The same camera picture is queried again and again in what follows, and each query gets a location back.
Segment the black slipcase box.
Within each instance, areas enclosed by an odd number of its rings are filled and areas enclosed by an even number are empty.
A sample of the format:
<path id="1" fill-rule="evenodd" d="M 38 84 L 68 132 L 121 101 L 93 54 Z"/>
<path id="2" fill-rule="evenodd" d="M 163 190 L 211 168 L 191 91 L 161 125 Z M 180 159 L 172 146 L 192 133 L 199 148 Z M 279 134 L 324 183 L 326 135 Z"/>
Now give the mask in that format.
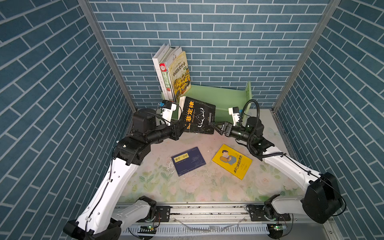
<path id="1" fill-rule="evenodd" d="M 193 98 L 180 98 L 182 112 L 179 120 L 185 127 L 185 132 L 213 135 L 211 123 L 215 122 L 216 106 Z"/>

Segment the dark blue book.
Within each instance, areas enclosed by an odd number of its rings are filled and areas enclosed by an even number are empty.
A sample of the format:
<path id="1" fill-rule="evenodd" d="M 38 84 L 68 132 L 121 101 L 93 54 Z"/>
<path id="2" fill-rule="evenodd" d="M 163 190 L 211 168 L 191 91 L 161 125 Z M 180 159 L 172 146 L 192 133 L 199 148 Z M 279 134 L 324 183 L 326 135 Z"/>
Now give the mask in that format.
<path id="1" fill-rule="evenodd" d="M 179 177 L 206 165 L 198 147 L 172 156 L 172 162 Z"/>

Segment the green nature encyclopedia book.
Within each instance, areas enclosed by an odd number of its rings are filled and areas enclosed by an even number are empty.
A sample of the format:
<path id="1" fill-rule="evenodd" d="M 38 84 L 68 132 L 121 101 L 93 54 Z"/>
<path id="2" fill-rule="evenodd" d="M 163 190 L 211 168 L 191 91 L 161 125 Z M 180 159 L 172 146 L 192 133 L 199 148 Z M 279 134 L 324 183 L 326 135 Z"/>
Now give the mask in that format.
<path id="1" fill-rule="evenodd" d="M 161 52 L 161 57 L 159 60 L 159 67 L 160 67 L 162 79 L 163 79 L 164 86 L 165 86 L 165 93 L 164 93 L 165 99 L 169 100 L 171 102 L 174 102 L 175 99 L 174 99 L 174 96 L 172 93 L 171 82 L 169 79 L 168 67 L 167 67 L 166 62 L 169 58 L 169 55 L 171 55 L 174 50 L 175 50 L 175 48 L 171 48 L 170 45 L 166 45 Z"/>

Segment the white paperback book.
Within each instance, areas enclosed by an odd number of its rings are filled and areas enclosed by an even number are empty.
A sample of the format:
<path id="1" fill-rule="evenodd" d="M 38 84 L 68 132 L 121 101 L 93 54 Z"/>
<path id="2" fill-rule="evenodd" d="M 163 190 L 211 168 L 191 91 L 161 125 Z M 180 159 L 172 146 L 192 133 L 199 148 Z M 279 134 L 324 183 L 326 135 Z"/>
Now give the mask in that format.
<path id="1" fill-rule="evenodd" d="M 161 63 L 161 60 L 163 59 L 163 57 L 167 54 L 169 48 L 170 48 L 169 45 L 163 44 L 152 58 L 153 63 L 154 63 L 154 67 L 155 67 L 155 71 L 157 73 L 157 77 L 158 77 L 158 80 L 159 80 L 159 83 L 161 86 L 162 95 L 163 95 L 165 100 L 170 100 L 170 98 L 169 98 L 168 91 L 167 91 L 167 88 L 166 88 L 166 85 L 164 82 L 163 74 L 162 74 L 162 71 L 160 68 L 160 63 Z"/>

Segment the white red-lettered magazine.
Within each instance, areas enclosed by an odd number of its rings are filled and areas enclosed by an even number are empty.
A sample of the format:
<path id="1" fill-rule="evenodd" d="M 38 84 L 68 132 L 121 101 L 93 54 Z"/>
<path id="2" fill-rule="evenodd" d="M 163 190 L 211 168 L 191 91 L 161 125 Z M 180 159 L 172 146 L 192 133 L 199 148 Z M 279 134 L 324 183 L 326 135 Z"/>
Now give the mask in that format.
<path id="1" fill-rule="evenodd" d="M 168 55 L 165 63 L 167 66 L 170 66 L 172 62 L 183 52 L 182 47 L 177 47 L 173 49 L 170 54 Z"/>

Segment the yellow history book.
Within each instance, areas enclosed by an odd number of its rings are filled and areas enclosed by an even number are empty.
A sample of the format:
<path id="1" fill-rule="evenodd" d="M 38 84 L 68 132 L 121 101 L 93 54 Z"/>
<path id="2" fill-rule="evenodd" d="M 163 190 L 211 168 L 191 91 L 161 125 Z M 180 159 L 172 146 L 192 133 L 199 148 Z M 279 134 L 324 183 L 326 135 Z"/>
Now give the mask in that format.
<path id="1" fill-rule="evenodd" d="M 178 102 L 191 89 L 191 76 L 187 54 L 182 51 L 168 68 L 174 101 Z"/>

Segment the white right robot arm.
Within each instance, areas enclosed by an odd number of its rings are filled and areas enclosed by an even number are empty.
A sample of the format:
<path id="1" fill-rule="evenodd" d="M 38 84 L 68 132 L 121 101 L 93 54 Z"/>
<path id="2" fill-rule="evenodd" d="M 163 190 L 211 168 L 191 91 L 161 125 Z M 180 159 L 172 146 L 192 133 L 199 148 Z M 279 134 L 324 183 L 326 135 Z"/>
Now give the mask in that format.
<path id="1" fill-rule="evenodd" d="M 346 210 L 347 203 L 339 192 L 336 177 L 312 170 L 280 151 L 263 137 L 264 125 L 257 117 L 248 118 L 244 127 L 229 122 L 210 123 L 210 126 L 220 135 L 239 140 L 252 156 L 279 170 L 304 192 L 299 196 L 276 194 L 270 197 L 263 208 L 267 219 L 275 220 L 283 214 L 307 215 L 323 224 L 338 216 L 338 210 Z"/>

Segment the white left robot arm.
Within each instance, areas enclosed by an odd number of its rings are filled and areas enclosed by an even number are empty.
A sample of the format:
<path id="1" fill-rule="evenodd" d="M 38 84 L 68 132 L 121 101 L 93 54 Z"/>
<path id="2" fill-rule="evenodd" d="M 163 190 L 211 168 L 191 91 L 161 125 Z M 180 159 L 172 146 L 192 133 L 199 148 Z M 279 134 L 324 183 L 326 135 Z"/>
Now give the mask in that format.
<path id="1" fill-rule="evenodd" d="M 97 192 L 83 213 L 65 224 L 65 234 L 76 240 L 117 240 L 134 223 L 155 217 L 157 203 L 146 196 L 123 210 L 116 211 L 115 207 L 151 146 L 165 139 L 177 141 L 185 130 L 178 119 L 172 119 L 173 114 L 181 112 L 177 104 L 164 102 L 160 109 L 159 114 L 153 109 L 140 109 L 133 114 L 131 131 L 113 150 Z"/>

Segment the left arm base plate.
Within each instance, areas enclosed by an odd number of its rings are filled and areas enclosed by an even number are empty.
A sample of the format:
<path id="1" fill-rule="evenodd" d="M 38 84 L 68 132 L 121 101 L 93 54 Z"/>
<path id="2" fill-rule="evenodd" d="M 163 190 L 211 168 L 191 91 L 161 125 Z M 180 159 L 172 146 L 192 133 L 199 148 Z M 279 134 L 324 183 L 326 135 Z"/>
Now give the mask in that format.
<path id="1" fill-rule="evenodd" d="M 171 206 L 157 206 L 156 210 L 150 213 L 146 219 L 139 220 L 139 223 L 162 223 L 169 222 L 171 215 Z"/>

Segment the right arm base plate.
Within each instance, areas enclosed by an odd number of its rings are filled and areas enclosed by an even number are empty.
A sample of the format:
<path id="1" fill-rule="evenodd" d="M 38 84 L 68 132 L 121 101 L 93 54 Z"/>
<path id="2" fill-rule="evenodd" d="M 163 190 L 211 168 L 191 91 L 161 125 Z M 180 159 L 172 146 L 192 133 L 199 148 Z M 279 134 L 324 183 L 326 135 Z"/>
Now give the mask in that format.
<path id="1" fill-rule="evenodd" d="M 290 214 L 278 214 L 270 206 L 265 205 L 246 205 L 246 211 L 249 213 L 252 222 L 289 222 L 291 221 Z"/>

